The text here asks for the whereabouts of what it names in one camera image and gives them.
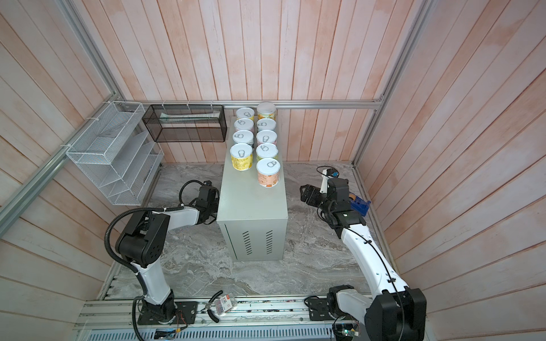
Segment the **mesh shelf divider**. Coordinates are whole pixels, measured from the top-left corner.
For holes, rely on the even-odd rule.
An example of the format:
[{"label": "mesh shelf divider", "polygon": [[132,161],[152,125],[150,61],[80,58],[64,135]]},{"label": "mesh shelf divider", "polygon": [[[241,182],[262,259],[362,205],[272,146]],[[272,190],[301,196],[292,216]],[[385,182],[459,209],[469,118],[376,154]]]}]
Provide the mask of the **mesh shelf divider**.
[{"label": "mesh shelf divider", "polygon": [[141,205],[163,159],[147,131],[133,133],[143,115],[142,103],[112,102],[67,152],[114,205]]}]

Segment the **yellow can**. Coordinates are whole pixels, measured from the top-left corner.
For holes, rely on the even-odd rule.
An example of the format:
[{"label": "yellow can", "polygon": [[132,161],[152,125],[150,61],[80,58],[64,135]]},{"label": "yellow can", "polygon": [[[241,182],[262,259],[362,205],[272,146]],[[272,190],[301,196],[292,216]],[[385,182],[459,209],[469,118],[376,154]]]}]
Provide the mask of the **yellow can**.
[{"label": "yellow can", "polygon": [[275,113],[277,111],[277,108],[275,107],[275,104],[271,102],[261,102],[260,104],[258,104],[256,111],[258,112],[258,119],[275,119]]},{"label": "yellow can", "polygon": [[252,167],[252,147],[246,143],[237,143],[229,150],[233,168],[245,171]]}]

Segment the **wire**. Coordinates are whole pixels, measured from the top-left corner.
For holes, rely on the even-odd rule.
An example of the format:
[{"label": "wire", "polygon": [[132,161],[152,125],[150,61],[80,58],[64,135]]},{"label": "wire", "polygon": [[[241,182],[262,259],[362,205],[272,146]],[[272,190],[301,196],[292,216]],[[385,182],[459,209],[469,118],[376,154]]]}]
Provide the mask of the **wire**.
[{"label": "wire", "polygon": [[343,316],[338,316],[335,320],[334,320],[334,323],[332,323],[332,329],[330,329],[330,341],[332,341],[332,333],[334,333],[334,326],[336,325],[336,322],[339,320],[339,318],[345,318],[347,316],[347,314],[343,315]]},{"label": "wire", "polygon": [[184,192],[184,189],[186,188],[186,186],[188,186],[189,184],[191,183],[198,183],[200,184],[201,186],[204,186],[205,184],[199,180],[190,180],[188,182],[186,182],[182,188],[180,189],[180,192],[178,193],[178,201],[183,204],[184,202],[182,201],[182,192]]},{"label": "wire", "polygon": [[322,172],[318,170],[319,168],[332,168],[332,169],[333,169],[335,172],[337,172],[337,174],[339,175],[339,171],[338,171],[337,169],[335,169],[335,168],[332,167],[332,166],[326,166],[326,165],[317,167],[317,172],[318,172],[320,175],[324,175],[324,174],[322,174]]},{"label": "wire", "polygon": [[144,338],[142,338],[142,335],[140,335],[140,332],[138,331],[138,328],[136,327],[137,326],[137,313],[135,312],[135,310],[137,309],[138,301],[143,300],[143,299],[144,299],[144,296],[135,297],[133,299],[133,309],[131,311],[131,318],[133,320],[133,330],[135,332],[136,338],[139,341],[144,341]]},{"label": "wire", "polygon": [[204,224],[204,225],[210,225],[210,224],[214,223],[214,222],[216,221],[216,216],[213,216],[213,217],[214,217],[213,220],[211,220],[211,221],[208,222],[208,223],[203,223],[203,224]]},{"label": "wire", "polygon": [[352,233],[356,234],[357,236],[359,236],[360,238],[362,238],[364,240],[364,243],[365,244],[369,244],[372,249],[376,252],[377,256],[379,257],[379,260],[381,260],[381,263],[383,264],[383,267],[385,268],[385,271],[387,272],[387,276],[389,276],[389,281],[390,283],[393,285],[393,288],[394,288],[394,292],[396,293],[397,297],[398,297],[398,302],[400,304],[400,308],[402,308],[402,329],[400,330],[400,336],[398,338],[398,341],[400,341],[402,339],[402,335],[404,333],[404,324],[406,323],[405,322],[405,316],[404,316],[404,307],[402,306],[402,298],[400,297],[400,294],[398,293],[398,289],[396,289],[396,285],[394,285],[394,280],[393,278],[390,276],[390,273],[389,273],[389,269],[387,268],[387,266],[385,265],[385,262],[383,261],[383,258],[380,256],[379,254],[379,251],[377,251],[377,249],[373,246],[372,244],[372,241],[371,240],[367,240],[366,238],[364,238],[361,234],[357,233],[356,231],[354,230],[351,230],[350,228],[345,228],[346,230],[349,230],[351,231]]}]

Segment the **mounting plate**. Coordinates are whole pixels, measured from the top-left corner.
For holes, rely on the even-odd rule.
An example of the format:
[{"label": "mounting plate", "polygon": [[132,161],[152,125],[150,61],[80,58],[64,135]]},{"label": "mounting plate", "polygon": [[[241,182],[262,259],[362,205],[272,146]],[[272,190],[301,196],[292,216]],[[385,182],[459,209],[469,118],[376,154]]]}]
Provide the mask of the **mounting plate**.
[{"label": "mounting plate", "polygon": [[[189,325],[192,325],[195,323],[195,316],[197,314],[197,302],[194,301],[181,301],[181,302],[175,302],[176,306],[178,307],[178,311],[182,311],[182,314],[184,316],[184,319]],[[157,321],[154,319],[151,319],[151,314],[148,310],[144,310],[140,313],[140,316],[138,317],[138,325],[141,326],[149,326],[149,325],[156,325]],[[174,319],[170,324],[176,325],[176,319]]]}]

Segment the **marble floor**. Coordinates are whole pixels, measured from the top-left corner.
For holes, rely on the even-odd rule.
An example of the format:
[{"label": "marble floor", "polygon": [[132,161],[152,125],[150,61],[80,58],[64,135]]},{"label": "marble floor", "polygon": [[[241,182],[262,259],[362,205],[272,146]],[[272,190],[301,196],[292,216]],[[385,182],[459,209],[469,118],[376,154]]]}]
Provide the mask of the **marble floor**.
[{"label": "marble floor", "polygon": [[[349,179],[352,192],[360,197],[352,166],[344,163],[285,163],[288,227],[284,258],[281,261],[235,262],[231,259],[218,224],[195,225],[169,231],[161,257],[167,283],[177,297],[208,297],[222,289],[233,296],[319,295],[331,286],[350,284],[359,292],[369,287],[354,257],[316,209],[300,201],[299,187],[320,186],[315,168],[336,167],[341,178]],[[220,188],[223,164],[179,164],[162,168],[150,205],[173,206],[178,191],[188,180],[211,180]],[[188,186],[183,200],[198,194],[198,185]],[[370,226],[377,241],[375,228]],[[135,276],[119,270],[105,299],[133,298],[140,295]]]}]

